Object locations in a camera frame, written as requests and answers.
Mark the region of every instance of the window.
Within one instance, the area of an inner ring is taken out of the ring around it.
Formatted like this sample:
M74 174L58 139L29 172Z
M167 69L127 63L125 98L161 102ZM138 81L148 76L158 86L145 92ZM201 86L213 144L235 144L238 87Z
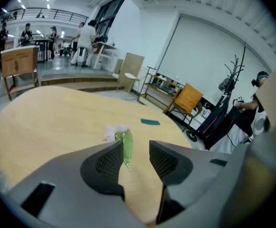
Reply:
M96 33L107 35L124 0L113 0L103 5L96 16Z

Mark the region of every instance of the balcony railing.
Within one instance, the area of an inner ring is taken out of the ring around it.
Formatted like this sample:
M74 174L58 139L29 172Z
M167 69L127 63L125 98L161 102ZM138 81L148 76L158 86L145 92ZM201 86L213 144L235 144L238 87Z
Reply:
M8 11L7 13L3 12L0 14L0 24L18 20L18 19L60 19L64 21L71 21L74 23L86 22L88 17L72 13L59 9L46 9L46 8L26 8L26 9L14 9Z

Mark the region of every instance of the mesh panel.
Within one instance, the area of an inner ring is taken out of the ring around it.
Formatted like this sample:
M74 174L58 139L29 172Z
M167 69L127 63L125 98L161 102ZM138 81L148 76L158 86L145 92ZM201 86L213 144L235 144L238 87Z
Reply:
M150 161L160 179L174 171L178 165L175 157L155 146L150 146Z
M120 165L123 163L122 145L97 159L96 170L105 178L118 182Z

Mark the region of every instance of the wooden step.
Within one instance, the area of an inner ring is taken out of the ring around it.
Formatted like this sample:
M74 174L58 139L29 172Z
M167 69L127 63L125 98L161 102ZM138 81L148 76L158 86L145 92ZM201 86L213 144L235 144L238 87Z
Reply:
M77 82L77 83L57 84L56 86L81 90L85 92L98 92L98 91L117 90L119 86L119 82ZM120 86L118 90L121 90L121 89L124 89L124 86Z
M42 76L42 86L57 84L79 83L79 82L117 82L117 79L111 75L88 74L88 75L46 75Z

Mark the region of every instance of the light wood tabletop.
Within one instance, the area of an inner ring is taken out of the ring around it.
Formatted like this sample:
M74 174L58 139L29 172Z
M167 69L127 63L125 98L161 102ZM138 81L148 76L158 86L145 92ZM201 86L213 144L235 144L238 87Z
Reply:
M191 146L171 119L148 106L58 86L31 89L0 113L0 169L15 185L56 156L105 143L106 126L116 124L129 126L134 143L130 172L122 164L119 173L126 205L152 222L162 182L149 161L149 140Z

